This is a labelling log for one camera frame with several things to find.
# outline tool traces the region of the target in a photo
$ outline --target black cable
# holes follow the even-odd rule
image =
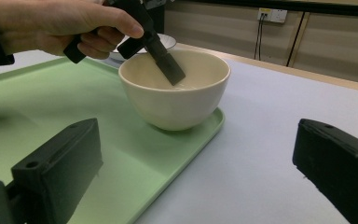
[[[261,61],[261,37],[263,36],[263,22],[266,17],[267,15],[264,14],[263,18],[261,18],[260,23],[260,43],[258,43],[258,61]]]
[[[258,28],[257,28],[257,40],[255,41],[255,55],[257,54],[257,45],[258,45],[258,37],[260,36],[260,25],[261,25],[261,18],[264,17],[264,13],[260,15],[260,19],[258,21]]]
[[[261,61],[261,37],[263,35],[263,21],[267,17],[266,14],[262,13],[260,16],[260,20],[258,22],[258,29],[257,29],[257,40],[255,41],[255,56],[257,54],[257,47],[258,47],[258,60]]]

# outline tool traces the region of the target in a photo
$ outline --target green tray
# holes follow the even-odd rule
[[[216,109],[197,127],[164,132],[138,117],[116,68],[64,58],[33,65],[0,74],[0,180],[8,184],[13,165],[90,118],[99,122],[104,165],[69,223],[132,223],[224,122]]]

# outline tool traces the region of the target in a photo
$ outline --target ceramic bowl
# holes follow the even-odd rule
[[[181,131],[202,123],[214,112],[231,70],[224,60],[209,53],[169,52],[186,74],[175,86],[148,53],[128,59],[118,73],[128,99],[146,122],[163,130]]]

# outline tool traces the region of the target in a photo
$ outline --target table surface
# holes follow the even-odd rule
[[[300,119],[358,138],[358,83],[198,50],[231,67],[219,105],[226,123],[136,223],[348,223],[297,170],[292,155]],[[0,73],[56,58],[40,51],[15,57]]]

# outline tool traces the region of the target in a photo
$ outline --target beige wall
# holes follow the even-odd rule
[[[254,58],[258,8],[175,1],[165,33],[178,42]],[[263,25],[261,60],[286,65],[299,13]],[[358,18],[310,14],[293,67],[358,81]]]

